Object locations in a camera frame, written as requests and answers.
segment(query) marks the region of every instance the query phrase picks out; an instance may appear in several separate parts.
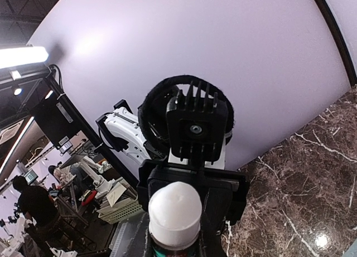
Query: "white plastic basket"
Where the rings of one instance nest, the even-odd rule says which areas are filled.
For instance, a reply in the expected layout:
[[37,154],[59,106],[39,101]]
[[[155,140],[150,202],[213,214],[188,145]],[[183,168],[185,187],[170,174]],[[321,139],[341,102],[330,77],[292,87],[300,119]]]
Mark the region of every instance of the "white plastic basket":
[[138,199],[126,198],[113,207],[101,208],[98,212],[100,219],[112,225],[143,212],[143,209],[139,205]]

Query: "black cable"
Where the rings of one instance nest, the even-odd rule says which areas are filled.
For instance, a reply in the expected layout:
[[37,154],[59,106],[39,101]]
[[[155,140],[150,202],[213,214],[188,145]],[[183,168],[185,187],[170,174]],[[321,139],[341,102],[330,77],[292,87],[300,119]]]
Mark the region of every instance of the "black cable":
[[98,154],[96,153],[96,154],[79,154],[79,153],[74,153],[75,155],[77,155],[77,156],[91,156],[91,157],[95,157],[95,156],[97,156]]
[[108,145],[105,143],[105,141],[103,141],[103,138],[102,138],[102,133],[101,133],[101,131],[100,131],[99,126],[98,126],[98,133],[99,133],[100,140],[102,140],[103,144],[105,144],[105,145],[106,145],[109,149],[114,150],[114,148],[113,148],[113,147],[108,146]]
[[64,91],[63,90],[63,82],[62,82],[62,73],[61,73],[60,68],[55,64],[51,64],[49,67],[52,68],[52,69],[54,68],[54,69],[56,69],[58,71],[58,81],[59,81],[58,84],[60,85],[62,91]]
[[98,153],[95,153],[94,151],[88,152],[88,151],[83,149],[83,152],[86,153],[86,154],[96,154],[96,155],[98,155]]

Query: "spray bottle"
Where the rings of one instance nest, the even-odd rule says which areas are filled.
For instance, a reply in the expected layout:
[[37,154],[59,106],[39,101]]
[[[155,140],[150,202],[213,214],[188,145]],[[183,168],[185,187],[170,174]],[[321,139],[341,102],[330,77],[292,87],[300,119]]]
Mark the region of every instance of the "spray bottle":
[[158,190],[149,202],[149,232],[154,257],[194,257],[202,204],[187,183],[174,182]]

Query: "black pole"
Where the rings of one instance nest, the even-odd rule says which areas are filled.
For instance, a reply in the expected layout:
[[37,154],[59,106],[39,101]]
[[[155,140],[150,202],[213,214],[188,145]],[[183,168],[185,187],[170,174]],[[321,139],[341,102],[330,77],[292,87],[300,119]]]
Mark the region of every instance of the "black pole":
[[129,171],[129,169],[117,158],[117,156],[107,147],[89,123],[83,118],[68,96],[63,92],[60,85],[54,79],[54,71],[45,78],[46,84],[54,91],[58,96],[58,101],[64,107],[64,109],[71,115],[73,121],[80,127],[81,131],[96,147],[96,151],[103,155],[103,157],[109,161],[109,163],[116,169],[119,174],[134,188],[136,189],[139,181]]
[[353,65],[353,60],[347,48],[346,41],[344,40],[339,24],[337,24],[334,14],[332,13],[326,0],[314,0],[314,1],[316,2],[316,5],[320,9],[321,14],[326,21],[326,24],[330,29],[332,37],[334,38],[337,49],[340,53],[342,62],[345,66],[347,77],[350,81],[350,85],[353,86],[357,83],[357,75]]

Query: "curved white wall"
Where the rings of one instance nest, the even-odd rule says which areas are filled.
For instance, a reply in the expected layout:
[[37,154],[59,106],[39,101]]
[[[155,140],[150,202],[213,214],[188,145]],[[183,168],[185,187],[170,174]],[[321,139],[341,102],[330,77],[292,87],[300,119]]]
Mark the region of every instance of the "curved white wall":
[[357,0],[326,0],[344,36],[355,69],[357,67]]
[[30,43],[51,52],[65,91],[95,129],[118,100],[135,109],[166,77],[209,80],[235,108],[228,169],[349,89],[313,0],[60,0]]

